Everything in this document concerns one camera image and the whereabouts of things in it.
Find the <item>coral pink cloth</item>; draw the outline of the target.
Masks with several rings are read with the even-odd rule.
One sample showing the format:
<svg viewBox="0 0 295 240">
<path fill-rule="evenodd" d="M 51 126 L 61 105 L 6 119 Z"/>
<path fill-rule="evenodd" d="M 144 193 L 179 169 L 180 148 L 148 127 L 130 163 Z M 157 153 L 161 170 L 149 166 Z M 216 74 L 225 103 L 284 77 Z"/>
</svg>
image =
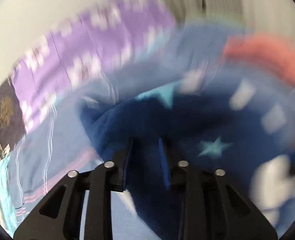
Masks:
<svg viewBox="0 0 295 240">
<path fill-rule="evenodd" d="M 260 66 L 295 87 L 295 44 L 288 39 L 266 33 L 230 36 L 222 57 Z"/>
</svg>

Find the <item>navy star fleece garment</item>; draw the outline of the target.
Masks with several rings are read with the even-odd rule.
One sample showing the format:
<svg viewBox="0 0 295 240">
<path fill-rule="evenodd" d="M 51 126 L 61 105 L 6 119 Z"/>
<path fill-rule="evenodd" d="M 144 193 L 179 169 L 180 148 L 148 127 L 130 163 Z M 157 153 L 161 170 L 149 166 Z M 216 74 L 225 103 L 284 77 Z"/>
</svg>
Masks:
<svg viewBox="0 0 295 240">
<path fill-rule="evenodd" d="M 161 239 L 176 239 L 180 221 L 165 150 L 201 171 L 225 170 L 279 236 L 295 227 L 295 90 L 276 79 L 222 73 L 189 92 L 178 81 L 117 105 L 92 97 L 80 119 L 105 161 L 137 140 L 126 185 Z"/>
</svg>

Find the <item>purple floral pillow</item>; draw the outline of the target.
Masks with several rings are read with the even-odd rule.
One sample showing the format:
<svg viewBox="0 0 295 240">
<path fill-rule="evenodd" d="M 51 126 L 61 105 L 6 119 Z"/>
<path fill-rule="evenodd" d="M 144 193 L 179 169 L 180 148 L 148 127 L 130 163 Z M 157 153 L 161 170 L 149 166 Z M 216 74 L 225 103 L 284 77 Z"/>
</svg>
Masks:
<svg viewBox="0 0 295 240">
<path fill-rule="evenodd" d="M 82 83 L 156 51 L 176 20 L 163 0 L 108 0 L 66 18 L 15 63 L 12 83 L 27 132 Z"/>
</svg>

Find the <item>dark tree-print pillow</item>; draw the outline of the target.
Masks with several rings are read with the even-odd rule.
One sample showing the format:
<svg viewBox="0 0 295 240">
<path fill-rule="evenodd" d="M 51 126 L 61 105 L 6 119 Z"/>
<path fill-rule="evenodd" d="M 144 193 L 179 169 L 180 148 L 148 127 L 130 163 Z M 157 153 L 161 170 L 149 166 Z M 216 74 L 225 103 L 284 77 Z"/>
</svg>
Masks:
<svg viewBox="0 0 295 240">
<path fill-rule="evenodd" d="M 19 100 L 10 77 L 0 85 L 0 145 L 12 150 L 26 130 Z"/>
</svg>

